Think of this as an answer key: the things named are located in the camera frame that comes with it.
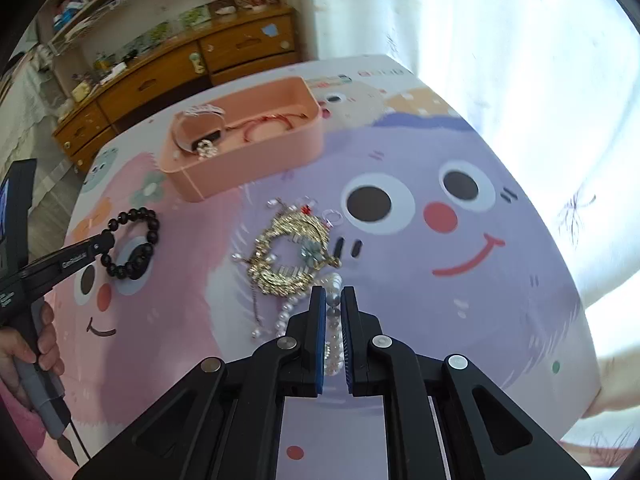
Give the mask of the right hand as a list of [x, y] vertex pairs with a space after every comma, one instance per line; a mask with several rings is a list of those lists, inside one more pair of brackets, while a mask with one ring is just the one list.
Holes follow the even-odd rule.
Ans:
[[640, 351], [636, 344], [598, 359], [601, 387], [582, 415], [590, 418], [604, 412], [625, 411], [639, 405]]

